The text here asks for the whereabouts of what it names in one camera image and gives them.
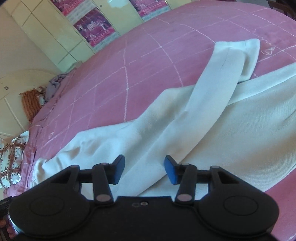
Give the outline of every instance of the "pillow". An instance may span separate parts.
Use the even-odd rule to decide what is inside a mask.
[[[21,180],[20,165],[24,148],[29,140],[29,131],[5,143],[0,139],[0,188],[8,188]]]
[[[30,123],[32,123],[34,117],[37,115],[42,107],[39,101],[39,97],[41,95],[44,95],[43,91],[44,89],[41,88],[41,91],[33,89],[24,93],[20,93],[20,95],[22,96],[22,107]]]

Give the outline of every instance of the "pink poster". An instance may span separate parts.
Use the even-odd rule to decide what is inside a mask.
[[[51,0],[51,1],[63,13],[63,15],[67,16],[80,3],[84,2],[85,0]]]
[[[130,0],[144,21],[170,10],[165,0]]]
[[[118,37],[115,29],[97,8],[82,17],[74,24],[74,27],[95,49],[101,49],[97,47],[98,44],[101,43],[101,45],[105,46]]]

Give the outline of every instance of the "grid pattern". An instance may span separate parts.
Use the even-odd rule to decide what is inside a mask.
[[[216,41],[251,38],[261,41],[253,78],[296,61],[296,22],[274,10],[237,2],[193,2],[116,39],[72,71],[36,116],[22,180],[7,194],[26,191],[35,161],[54,157],[78,132],[133,120],[165,89],[195,84]],[[285,202],[279,201],[283,209]],[[281,216],[274,229],[280,240],[296,232],[284,222],[291,220]]]

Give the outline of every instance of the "patterned pillow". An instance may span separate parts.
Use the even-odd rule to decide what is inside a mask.
[[[20,165],[28,140],[28,131],[13,139],[11,143],[0,139],[0,188],[8,188],[21,180]]]

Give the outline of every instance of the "white cloth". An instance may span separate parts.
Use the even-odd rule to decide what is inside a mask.
[[[296,64],[249,80],[259,48],[257,39],[217,42],[195,86],[165,90],[134,121],[78,133],[53,159],[37,161],[32,186],[69,165],[90,169],[124,154],[124,173],[111,187],[115,197],[174,197],[178,187],[165,176],[166,155],[204,170],[219,165],[269,189],[296,162]],[[91,185],[82,193],[92,198]],[[197,185],[196,198],[206,193]]]

